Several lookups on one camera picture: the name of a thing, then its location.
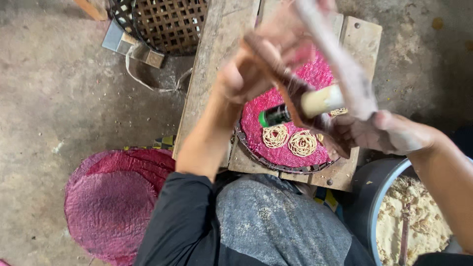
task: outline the wooden board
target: wooden board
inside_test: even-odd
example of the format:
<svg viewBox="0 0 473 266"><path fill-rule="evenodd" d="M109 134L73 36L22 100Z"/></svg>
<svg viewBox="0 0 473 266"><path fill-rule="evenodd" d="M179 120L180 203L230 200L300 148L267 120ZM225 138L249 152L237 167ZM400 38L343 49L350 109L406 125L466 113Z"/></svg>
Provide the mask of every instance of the wooden board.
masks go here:
<svg viewBox="0 0 473 266"><path fill-rule="evenodd" d="M280 0L265 0L263 6L263 21L271 19L271 13L273 12ZM330 20L333 26L333 32L340 38L340 33L342 31L343 25L343 15L342 14L333 14L330 16ZM229 170L245 172L245 173L265 173L271 174L274 176L279 176L282 179L294 180L299 182L307 183L309 180L309 175L298 175L298 174L289 174L284 172L278 172L271 170L255 160L251 159L245 147L235 141L232 148L232 153L230 155L230 164L228 166Z"/></svg>
<svg viewBox="0 0 473 266"><path fill-rule="evenodd" d="M366 22L359 18L346 17L342 28L340 42L355 61L365 69L369 81L375 75L376 60L378 58L379 43L383 27Z"/></svg>
<svg viewBox="0 0 473 266"><path fill-rule="evenodd" d="M332 17L331 21L333 31L340 37L343 48L349 51L355 60L363 66L367 72L368 79L372 81L383 30L382 27L354 17L346 17L345 21L343 21L343 15L340 14ZM355 27L355 23L359 23L359 28ZM246 173L264 172L276 175L276 171L271 172L270 169L251 160L243 149L244 147L241 145L233 146L228 167L230 170ZM356 169L358 153L359 148L353 148L350 159L340 158L327 169L313 175L297 175L283 172L278 174L283 179L350 191L351 178ZM332 185L327 184L329 179L332 180Z"/></svg>
<svg viewBox="0 0 473 266"><path fill-rule="evenodd" d="M260 0L214 0L210 1L205 25L197 48L189 90L177 132L173 158L179 152L184 139L201 117L215 80L217 68L225 57L238 46L238 40L246 29L254 27ZM229 152L223 159L228 167Z"/></svg>
<svg viewBox="0 0 473 266"><path fill-rule="evenodd" d="M77 5L82 8L89 16L91 16L94 20L107 20L107 10L105 8L99 7L87 0L74 0Z"/></svg>

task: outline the concrete floor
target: concrete floor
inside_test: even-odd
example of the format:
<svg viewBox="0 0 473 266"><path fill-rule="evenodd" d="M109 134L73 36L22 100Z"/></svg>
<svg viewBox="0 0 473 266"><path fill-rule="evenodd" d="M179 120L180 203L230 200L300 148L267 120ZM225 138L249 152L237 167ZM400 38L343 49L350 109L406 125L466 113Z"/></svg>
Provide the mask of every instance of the concrete floor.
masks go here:
<svg viewBox="0 0 473 266"><path fill-rule="evenodd" d="M471 122L472 1L338 6L384 28L373 82L382 108L446 131ZM13 266L87 265L64 219L68 175L95 152L177 131L184 94L152 92L125 74L124 57L100 46L108 24L69 0L0 0L0 258ZM164 88L192 63L140 69Z"/></svg>

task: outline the crumbly dough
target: crumbly dough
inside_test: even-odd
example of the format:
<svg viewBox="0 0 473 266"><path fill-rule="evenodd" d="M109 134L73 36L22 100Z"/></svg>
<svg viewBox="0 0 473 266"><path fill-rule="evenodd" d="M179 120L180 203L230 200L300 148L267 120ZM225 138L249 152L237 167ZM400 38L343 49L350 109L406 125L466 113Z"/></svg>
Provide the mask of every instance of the crumbly dough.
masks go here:
<svg viewBox="0 0 473 266"><path fill-rule="evenodd" d="M379 208L376 225L376 244L379 258L385 266L398 265L401 249L404 204L411 202L409 237L407 241L407 265L411 266L417 256L443 250L452 231L424 185L414 178L396 178L388 189Z"/></svg>

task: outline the lattice basket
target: lattice basket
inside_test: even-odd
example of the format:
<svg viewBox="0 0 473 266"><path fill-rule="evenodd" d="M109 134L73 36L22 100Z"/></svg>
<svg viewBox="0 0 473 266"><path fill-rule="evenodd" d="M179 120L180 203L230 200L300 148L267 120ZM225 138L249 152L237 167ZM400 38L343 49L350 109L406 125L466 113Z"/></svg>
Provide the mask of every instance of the lattice basket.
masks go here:
<svg viewBox="0 0 473 266"><path fill-rule="evenodd" d="M331 162L326 162L323 164L314 164L311 166L304 166L304 167L289 167L285 165L277 165L268 161L266 158L264 158L260 154L253 152L248 147L248 142L246 141L246 134L245 132L243 132L241 128L240 121L238 121L235 125L235 133L240 139L240 143L245 147L246 152L251 156L251 159L257 161L258 163L266 166L267 168L271 170L282 171L282 172L286 172L290 174L310 175L310 174L314 174L316 172L322 171L323 169L331 166L334 162L336 162L336 161L331 161Z"/></svg>
<svg viewBox="0 0 473 266"><path fill-rule="evenodd" d="M138 39L131 12L135 0L110 0L110 13L123 31Z"/></svg>
<svg viewBox="0 0 473 266"><path fill-rule="evenodd" d="M203 30L207 0L136 0L133 25L151 49L191 55Z"/></svg>

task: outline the green bottle cap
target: green bottle cap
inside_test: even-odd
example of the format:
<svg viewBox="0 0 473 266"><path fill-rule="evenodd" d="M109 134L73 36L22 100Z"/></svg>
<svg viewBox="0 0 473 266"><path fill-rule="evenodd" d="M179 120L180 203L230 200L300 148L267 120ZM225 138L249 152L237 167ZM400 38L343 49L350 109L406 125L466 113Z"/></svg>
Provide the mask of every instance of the green bottle cap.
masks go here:
<svg viewBox="0 0 473 266"><path fill-rule="evenodd" d="M261 111L258 115L258 121L262 127L269 127L268 121L266 121L266 111Z"/></svg>

